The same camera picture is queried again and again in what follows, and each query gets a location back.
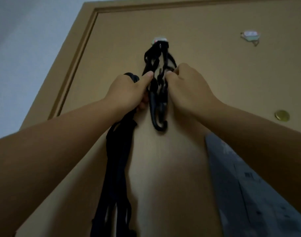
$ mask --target wooden door frame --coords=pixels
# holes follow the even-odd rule
[[[85,2],[20,129],[60,115],[99,13],[264,0],[116,0]]]

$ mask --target person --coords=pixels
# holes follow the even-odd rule
[[[97,139],[135,107],[154,73],[118,76],[104,99],[0,139],[0,236],[12,235]],[[301,213],[301,133],[218,100],[188,64],[167,72],[173,104],[197,119]]]

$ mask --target round brass disc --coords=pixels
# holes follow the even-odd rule
[[[274,116],[279,120],[279,121],[289,121],[290,120],[290,114],[285,111],[285,110],[279,110],[274,113]]]

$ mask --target fingernail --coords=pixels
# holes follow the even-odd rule
[[[151,76],[153,76],[153,75],[154,75],[154,73],[153,73],[152,71],[149,71],[149,72],[147,72],[145,75],[147,75],[147,76],[151,77]]]

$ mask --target wooden door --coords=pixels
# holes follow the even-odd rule
[[[254,47],[240,38],[261,33]],[[301,131],[301,0],[99,14],[67,98],[66,113],[105,96],[117,75],[140,75],[156,36],[169,40],[177,63],[204,75],[224,103]],[[221,236],[203,126],[168,105],[168,131],[153,128],[149,111],[135,116],[127,164],[132,229],[140,236]],[[105,134],[18,231],[18,236],[89,236],[106,167]]]

